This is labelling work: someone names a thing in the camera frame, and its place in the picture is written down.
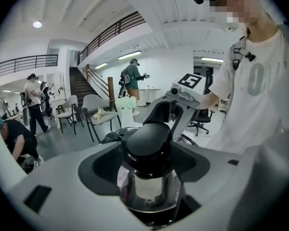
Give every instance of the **neck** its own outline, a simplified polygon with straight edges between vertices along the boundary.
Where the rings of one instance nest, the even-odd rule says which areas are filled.
[[[263,11],[254,23],[248,25],[250,30],[249,40],[251,42],[262,42],[273,37],[278,31],[278,26]]]

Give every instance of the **black office chair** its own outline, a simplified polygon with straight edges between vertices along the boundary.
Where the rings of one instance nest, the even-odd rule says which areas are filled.
[[[210,110],[211,114],[209,116],[209,109],[204,109],[204,110],[200,110],[199,114],[197,116],[197,112],[195,113],[195,115],[193,116],[192,120],[190,121],[190,124],[188,125],[189,128],[197,128],[197,133],[196,136],[198,136],[198,130],[199,128],[207,131],[206,134],[209,134],[209,130],[207,130],[206,128],[204,128],[204,123],[209,123],[211,122],[211,117],[212,114],[215,113],[214,110]]]

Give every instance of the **person in green shirt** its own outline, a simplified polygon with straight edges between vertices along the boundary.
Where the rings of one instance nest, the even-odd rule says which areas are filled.
[[[135,97],[136,100],[139,100],[139,89],[138,89],[138,81],[144,80],[145,78],[149,78],[150,75],[144,74],[141,76],[138,71],[138,67],[140,64],[138,63],[137,59],[131,59],[130,65],[126,67],[129,76],[130,76],[130,82],[125,85],[127,93],[130,97]],[[135,111],[133,109],[132,115],[136,116],[139,115],[139,111]]]

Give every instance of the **fluorescent light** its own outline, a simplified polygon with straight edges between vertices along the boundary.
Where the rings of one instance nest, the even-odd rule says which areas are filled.
[[[118,59],[121,60],[121,59],[128,58],[128,57],[131,57],[131,56],[139,55],[139,54],[141,54],[141,51],[135,51],[135,52],[126,54],[124,56],[120,56],[120,57],[118,57]]]
[[[35,22],[33,22],[33,26],[34,26],[35,28],[40,28],[40,27],[42,27],[42,22],[40,22],[40,21],[35,21]]]
[[[101,65],[98,65],[97,67],[95,67],[95,68],[101,68],[101,67],[104,67],[104,66],[106,66],[108,63],[103,63],[103,64],[101,64]]]
[[[218,63],[222,63],[223,62],[223,60],[221,60],[221,59],[206,58],[206,57],[202,57],[201,60],[203,60],[203,61],[211,61],[211,62],[218,62]]]

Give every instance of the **round ceiling light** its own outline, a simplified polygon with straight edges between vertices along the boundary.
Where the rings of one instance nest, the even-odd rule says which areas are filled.
[[[35,28],[40,28],[40,27],[42,27],[42,22],[40,22],[40,21],[35,21],[35,22],[33,22],[33,26],[34,26]]]

